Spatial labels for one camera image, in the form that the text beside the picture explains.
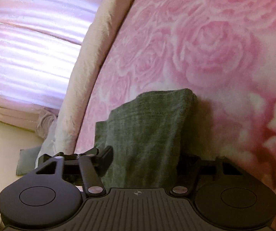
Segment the grey plaid shorts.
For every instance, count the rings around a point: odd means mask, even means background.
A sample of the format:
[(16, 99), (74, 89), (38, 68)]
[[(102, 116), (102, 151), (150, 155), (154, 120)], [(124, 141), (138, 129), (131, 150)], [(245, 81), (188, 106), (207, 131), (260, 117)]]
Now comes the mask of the grey plaid shorts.
[(151, 91), (113, 109), (95, 126), (95, 147), (113, 148), (106, 188), (169, 188), (177, 180), (197, 102), (189, 89)]

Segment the mauve pillow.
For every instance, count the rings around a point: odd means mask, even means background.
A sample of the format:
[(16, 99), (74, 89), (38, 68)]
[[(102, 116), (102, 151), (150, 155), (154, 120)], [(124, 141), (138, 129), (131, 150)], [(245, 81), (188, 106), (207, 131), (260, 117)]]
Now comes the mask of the mauve pillow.
[(51, 125), (56, 120), (55, 114), (46, 109), (41, 110), (35, 126), (35, 133), (42, 139), (45, 139), (48, 136)]

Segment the grey square cushion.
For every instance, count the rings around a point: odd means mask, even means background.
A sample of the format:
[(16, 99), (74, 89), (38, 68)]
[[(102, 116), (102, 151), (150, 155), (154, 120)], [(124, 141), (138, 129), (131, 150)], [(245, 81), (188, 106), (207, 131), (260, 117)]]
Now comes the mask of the grey square cushion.
[(30, 149), (21, 149), (16, 168), (16, 176), (23, 176), (35, 169), (35, 162), (40, 152), (41, 146)]

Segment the beige side curtain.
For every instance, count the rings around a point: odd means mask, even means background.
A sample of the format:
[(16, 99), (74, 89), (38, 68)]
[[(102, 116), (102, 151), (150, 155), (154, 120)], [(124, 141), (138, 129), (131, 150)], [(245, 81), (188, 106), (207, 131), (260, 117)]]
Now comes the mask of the beige side curtain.
[(19, 128), (35, 131), (39, 113), (43, 109), (46, 108), (31, 104), (3, 105), (0, 106), (0, 121)]

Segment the pink rose bed blanket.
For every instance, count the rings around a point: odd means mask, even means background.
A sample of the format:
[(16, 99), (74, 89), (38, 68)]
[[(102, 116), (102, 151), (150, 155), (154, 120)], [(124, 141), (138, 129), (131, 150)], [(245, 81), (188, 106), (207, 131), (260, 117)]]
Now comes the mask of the pink rose bed blanket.
[(276, 0), (135, 0), (101, 68), (76, 151), (95, 124), (153, 90), (207, 103), (203, 157), (226, 155), (276, 192)]

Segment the pink sheer curtain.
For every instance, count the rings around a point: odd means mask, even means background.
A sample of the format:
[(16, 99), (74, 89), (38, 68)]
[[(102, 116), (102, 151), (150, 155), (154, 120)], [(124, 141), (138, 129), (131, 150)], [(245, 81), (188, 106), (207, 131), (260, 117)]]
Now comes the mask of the pink sheer curtain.
[(58, 110), (102, 0), (0, 0), (0, 99)]

